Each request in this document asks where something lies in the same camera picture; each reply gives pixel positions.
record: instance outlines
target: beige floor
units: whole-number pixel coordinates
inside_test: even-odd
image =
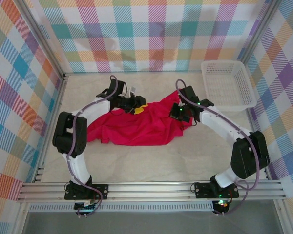
[[[71,76],[60,111],[80,109],[109,86],[110,74]],[[192,85],[200,99],[206,98],[201,73],[115,73],[119,80],[136,88],[147,102],[160,101],[175,90],[175,81],[182,78]],[[233,121],[250,129],[246,112],[225,113]],[[165,146],[118,146],[100,141],[89,143],[85,150],[87,168],[96,182],[141,182],[209,180],[225,170],[232,149],[210,128],[198,124],[184,131]],[[42,182],[68,182],[70,174],[64,158],[50,145]]]

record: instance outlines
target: basket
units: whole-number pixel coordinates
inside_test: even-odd
[[[211,60],[203,61],[201,67],[207,98],[220,111],[243,111],[256,105],[254,90],[242,62]]]

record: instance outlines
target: plaid wallpaper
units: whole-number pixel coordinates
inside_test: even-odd
[[[240,58],[271,0],[27,0],[66,72],[200,70]]]
[[[263,131],[271,172],[285,188],[293,215],[293,0],[283,0],[248,68],[258,103],[251,110]]]
[[[33,175],[59,84],[12,0],[0,0],[0,234]]]

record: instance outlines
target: purple cable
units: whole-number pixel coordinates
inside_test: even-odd
[[[227,118],[224,117],[223,115],[221,115],[221,114],[219,114],[219,113],[217,113],[217,112],[215,112],[215,111],[213,111],[213,110],[211,110],[211,109],[209,109],[209,108],[207,108],[207,107],[205,107],[205,106],[201,106],[201,105],[199,105],[199,104],[197,104],[197,103],[194,103],[194,102],[190,101],[189,99],[187,99],[187,98],[186,98],[186,97],[180,92],[180,90],[179,90],[179,88],[178,88],[178,82],[182,82],[183,85],[184,85],[185,87],[186,87],[186,83],[185,83],[182,79],[178,79],[178,80],[176,80],[176,89],[177,89],[177,92],[178,92],[178,94],[179,94],[184,100],[186,100],[188,103],[190,103],[190,104],[192,104],[192,105],[194,105],[194,106],[200,107],[200,108],[202,108],[202,109],[204,109],[204,110],[206,110],[206,111],[208,111],[208,112],[211,112],[211,113],[214,114],[214,115],[217,115],[218,117],[220,117],[221,119],[223,119],[225,122],[227,122],[228,124],[230,124],[233,128],[235,128],[237,131],[239,131],[239,132],[241,133],[242,136],[245,137],[245,139],[249,142],[249,144],[250,144],[250,146],[251,146],[251,148],[252,148],[252,150],[253,150],[253,152],[254,152],[254,156],[255,156],[255,164],[256,164],[256,179],[255,179],[255,183],[254,183],[254,185],[253,185],[251,188],[249,188],[249,185],[248,185],[247,181],[245,181],[245,180],[241,180],[241,181],[243,181],[243,182],[246,183],[247,187],[245,188],[244,186],[242,186],[241,184],[239,184],[238,181],[235,182],[235,184],[236,184],[238,187],[240,187],[240,188],[246,190],[245,196],[244,196],[244,198],[242,199],[242,201],[239,203],[238,206],[236,206],[236,207],[232,210],[232,211],[235,211],[235,210],[236,210],[239,206],[241,206],[241,204],[245,201],[245,199],[246,199],[246,197],[247,197],[247,195],[248,195],[248,192],[251,191],[251,190],[253,190],[254,188],[256,188],[256,186],[258,185],[258,181],[259,181],[259,170],[260,170],[260,168],[259,168],[259,160],[258,160],[258,154],[257,154],[256,148],[255,148],[253,142],[251,141],[251,139],[249,138],[249,136],[248,136],[246,133],[244,133],[244,132],[243,132],[238,126],[236,126],[234,123],[232,123],[229,119],[227,119]]]
[[[76,130],[76,120],[77,120],[77,117],[78,117],[78,116],[79,116],[84,110],[86,110],[88,107],[90,107],[90,106],[92,106],[92,105],[95,105],[95,104],[98,104],[98,103],[100,103],[100,102],[102,102],[102,101],[105,101],[105,100],[107,100],[108,98],[110,98],[111,96],[113,96],[113,95],[115,94],[115,92],[116,92],[116,90],[117,90],[117,88],[118,88],[118,81],[117,81],[117,78],[116,78],[114,75],[111,75],[109,78],[110,78],[110,80],[112,80],[112,78],[114,78],[114,79],[116,80],[116,86],[115,86],[115,89],[113,90],[113,92],[112,92],[110,95],[108,95],[107,97],[103,98],[103,99],[100,99],[100,100],[98,100],[98,101],[93,101],[92,103],[86,105],[85,107],[83,107],[83,108],[82,108],[82,109],[81,109],[81,110],[75,115],[75,117],[74,117],[74,119],[73,119],[73,143],[72,143],[72,147],[70,148],[70,151],[69,151],[68,154],[66,155],[66,160],[67,160],[68,169],[69,169],[69,172],[70,172],[70,174],[72,175],[73,179],[75,179],[80,185],[82,185],[82,186],[84,186],[84,187],[86,187],[86,188],[88,188],[88,189],[91,189],[91,190],[95,191],[96,193],[98,193],[98,194],[100,195],[99,203],[98,203],[97,206],[94,208],[94,210],[91,211],[87,216],[92,215],[92,214],[93,214],[93,213],[99,208],[99,206],[101,205],[102,200],[103,200],[103,195],[102,195],[102,193],[101,193],[99,190],[97,190],[97,189],[95,189],[95,188],[92,188],[92,187],[90,187],[90,186],[88,186],[88,185],[82,183],[79,179],[76,178],[76,176],[74,175],[74,172],[73,172],[73,170],[72,170],[72,168],[71,168],[71,166],[70,166],[70,163],[69,163],[69,157],[70,157],[71,154],[73,153],[74,148],[75,148],[75,145],[76,145],[76,131],[75,131],[75,130]]]

